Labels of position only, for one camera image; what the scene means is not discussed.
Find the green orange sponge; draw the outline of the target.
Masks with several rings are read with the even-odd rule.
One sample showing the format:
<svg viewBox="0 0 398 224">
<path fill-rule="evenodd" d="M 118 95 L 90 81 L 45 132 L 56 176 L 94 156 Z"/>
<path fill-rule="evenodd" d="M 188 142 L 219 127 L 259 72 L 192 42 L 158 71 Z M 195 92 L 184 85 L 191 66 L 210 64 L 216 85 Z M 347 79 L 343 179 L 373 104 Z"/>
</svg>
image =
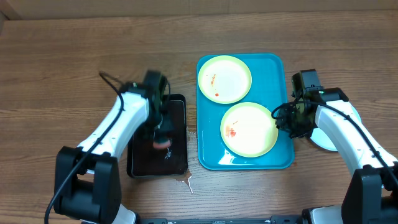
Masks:
<svg viewBox="0 0 398 224">
<path fill-rule="evenodd" d="M 172 141 L 170 139 L 158 139 L 153 141 L 153 148 L 156 150 L 163 150 L 167 149 L 170 147 L 172 144 Z"/>
</svg>

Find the light blue plate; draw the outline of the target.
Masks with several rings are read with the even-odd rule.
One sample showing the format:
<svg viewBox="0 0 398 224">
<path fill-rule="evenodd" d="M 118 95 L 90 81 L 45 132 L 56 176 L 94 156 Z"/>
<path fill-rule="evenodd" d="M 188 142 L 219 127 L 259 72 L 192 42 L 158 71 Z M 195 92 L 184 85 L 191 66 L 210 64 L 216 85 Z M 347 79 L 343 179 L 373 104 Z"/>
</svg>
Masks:
<svg viewBox="0 0 398 224">
<path fill-rule="evenodd" d="M 325 149 L 327 151 L 333 151 L 333 152 L 338 151 L 335 145 L 330 140 L 330 138 L 320 128 L 313 129 L 312 135 L 310 136 L 310 140 L 318 147 Z"/>
</svg>

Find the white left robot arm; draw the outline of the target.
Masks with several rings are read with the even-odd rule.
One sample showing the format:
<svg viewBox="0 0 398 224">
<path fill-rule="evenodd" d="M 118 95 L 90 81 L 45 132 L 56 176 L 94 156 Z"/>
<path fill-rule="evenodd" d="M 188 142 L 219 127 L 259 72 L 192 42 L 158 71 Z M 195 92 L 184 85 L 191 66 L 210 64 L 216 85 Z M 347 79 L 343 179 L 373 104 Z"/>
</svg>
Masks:
<svg viewBox="0 0 398 224">
<path fill-rule="evenodd" d="M 85 223 L 135 223 L 137 215 L 121 203 L 119 160 L 141 126 L 154 149 L 171 146 L 162 114 L 169 82 L 125 83 L 116 90 L 114 106 L 95 131 L 76 148 L 62 147 L 57 154 L 51 211 Z"/>
</svg>

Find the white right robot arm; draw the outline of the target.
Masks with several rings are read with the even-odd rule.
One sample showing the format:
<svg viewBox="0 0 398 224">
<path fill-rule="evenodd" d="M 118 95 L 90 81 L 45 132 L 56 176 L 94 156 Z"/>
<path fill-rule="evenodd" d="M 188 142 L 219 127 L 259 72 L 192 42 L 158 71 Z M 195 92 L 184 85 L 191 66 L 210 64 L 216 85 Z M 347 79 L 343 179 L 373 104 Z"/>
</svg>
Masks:
<svg viewBox="0 0 398 224">
<path fill-rule="evenodd" d="M 397 158 L 355 115 L 339 88 L 297 90 L 294 101 L 272 111 L 279 130 L 301 138 L 321 129 L 351 172 L 341 205 L 303 211 L 302 223 L 397 223 Z"/>
</svg>

